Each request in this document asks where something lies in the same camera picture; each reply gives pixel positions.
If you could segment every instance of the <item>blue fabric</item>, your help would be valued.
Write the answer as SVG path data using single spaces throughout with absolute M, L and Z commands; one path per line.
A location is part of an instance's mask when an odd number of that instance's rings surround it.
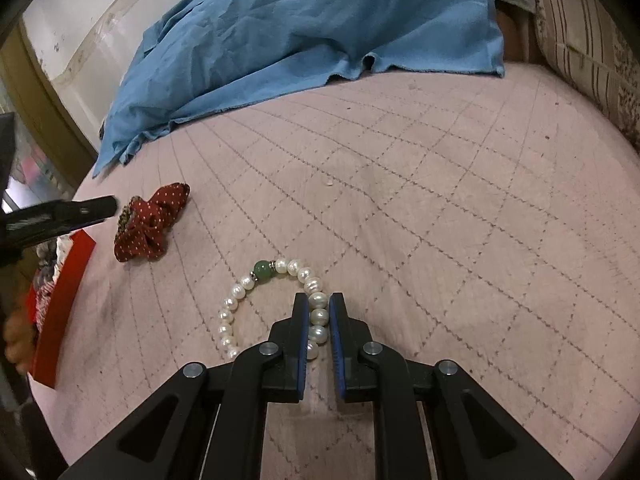
M 177 124 L 331 75 L 504 75 L 494 0 L 182 0 L 147 30 L 104 125 L 94 176 Z

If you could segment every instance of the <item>white pearl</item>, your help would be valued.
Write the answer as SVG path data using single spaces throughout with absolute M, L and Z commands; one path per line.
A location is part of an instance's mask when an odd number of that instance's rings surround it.
M 231 325 L 229 325 L 229 323 L 221 323 L 220 326 L 218 327 L 218 333 L 220 335 L 233 335 L 234 328 Z
M 311 278 L 314 274 L 315 274 L 314 270 L 311 269 L 310 267 L 302 267 L 302 269 L 298 271 L 298 281 L 300 283 L 305 283 L 306 280 Z
M 231 295 L 236 298 L 236 300 L 242 300 L 244 294 L 244 286 L 239 283 L 235 283 L 234 286 L 231 287 Z
M 291 260 L 287 265 L 287 270 L 292 276 L 297 276 L 302 267 L 304 267 L 302 260 Z
M 234 315 L 231 313 L 231 311 L 228 308 L 221 308 L 220 311 L 218 312 L 218 319 L 220 321 L 224 321 L 226 323 L 233 323 L 234 322 Z
M 326 343 L 329 337 L 329 332 L 324 326 L 315 325 L 309 329 L 309 341 L 313 341 L 316 344 Z
M 305 282 L 305 292 L 309 295 L 322 291 L 322 280 L 320 278 L 308 278 Z
M 236 346 L 236 338 L 232 335 L 223 335 L 220 338 L 220 344 L 223 348 L 228 348 L 229 346 Z
M 288 265 L 289 260 L 287 260 L 286 258 L 278 258 L 276 260 L 276 272 L 278 274 L 286 274 Z
M 329 297 L 324 292 L 314 292 L 309 296 L 309 307 L 311 310 L 315 308 L 324 308 L 329 303 Z
M 313 341 L 306 342 L 306 360 L 312 361 L 318 357 L 318 345 Z
M 222 302 L 222 308 L 228 308 L 231 312 L 238 310 L 238 300 L 236 298 L 225 298 Z
M 242 278 L 240 278 L 240 285 L 242 285 L 242 288 L 244 288 L 244 290 L 251 290 L 252 288 L 254 288 L 254 279 L 249 276 L 243 276 Z
M 309 314 L 309 321 L 312 325 L 325 326 L 329 323 L 329 313 L 324 308 L 316 308 Z
M 226 356 L 229 359 L 235 359 L 239 353 L 240 353 L 240 349 L 237 346 L 226 347 Z

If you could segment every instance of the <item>scrunchie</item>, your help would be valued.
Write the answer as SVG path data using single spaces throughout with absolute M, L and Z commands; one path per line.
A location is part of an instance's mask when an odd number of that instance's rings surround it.
M 119 222 L 113 250 L 116 259 L 126 262 L 136 256 L 148 259 L 162 256 L 166 251 L 163 231 L 174 224 L 190 191 L 188 184 L 175 182 L 162 186 L 148 202 L 133 197 Z

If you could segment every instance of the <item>pearl bracelet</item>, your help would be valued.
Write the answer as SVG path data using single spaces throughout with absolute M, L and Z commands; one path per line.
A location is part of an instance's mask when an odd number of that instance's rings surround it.
M 322 292 L 322 280 L 315 276 L 315 272 L 311 268 L 305 267 L 301 260 L 289 261 L 286 258 L 278 258 L 270 262 L 267 260 L 257 262 L 254 265 L 254 270 L 240 278 L 240 283 L 231 287 L 231 296 L 222 302 L 222 308 L 218 312 L 220 320 L 218 334 L 220 335 L 220 344 L 222 348 L 226 349 L 226 356 L 229 359 L 235 359 L 240 353 L 240 349 L 236 346 L 236 337 L 232 327 L 233 313 L 238 309 L 238 300 L 242 300 L 247 291 L 254 288 L 256 283 L 266 283 L 276 274 L 287 273 L 297 277 L 300 283 L 304 284 L 305 292 L 309 296 L 311 327 L 306 343 L 306 358 L 311 361 L 318 357 L 318 345 L 325 343 L 328 338 L 326 324 L 329 322 L 329 312 L 326 306 L 329 297 Z

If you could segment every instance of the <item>striped cushion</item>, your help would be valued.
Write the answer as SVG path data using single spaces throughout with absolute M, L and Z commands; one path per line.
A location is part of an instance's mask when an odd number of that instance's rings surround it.
M 547 62 L 591 98 L 640 152 L 640 66 L 598 0 L 536 0 Z

